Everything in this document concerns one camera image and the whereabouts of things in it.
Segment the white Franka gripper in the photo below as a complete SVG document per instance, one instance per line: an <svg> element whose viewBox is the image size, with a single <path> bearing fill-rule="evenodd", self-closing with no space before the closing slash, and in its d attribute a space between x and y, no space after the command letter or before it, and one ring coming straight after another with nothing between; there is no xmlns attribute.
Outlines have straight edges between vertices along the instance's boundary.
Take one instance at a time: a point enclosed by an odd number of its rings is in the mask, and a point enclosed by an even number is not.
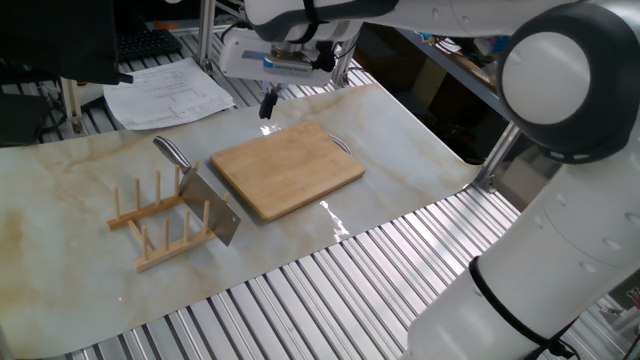
<svg viewBox="0 0 640 360"><path fill-rule="evenodd" d="M331 41L270 43L253 30L239 28L225 33L221 41L219 64L227 77L320 87L330 81L335 69L335 49ZM259 109L261 119L272 115L278 93L279 90L273 88L265 94Z"/></svg>

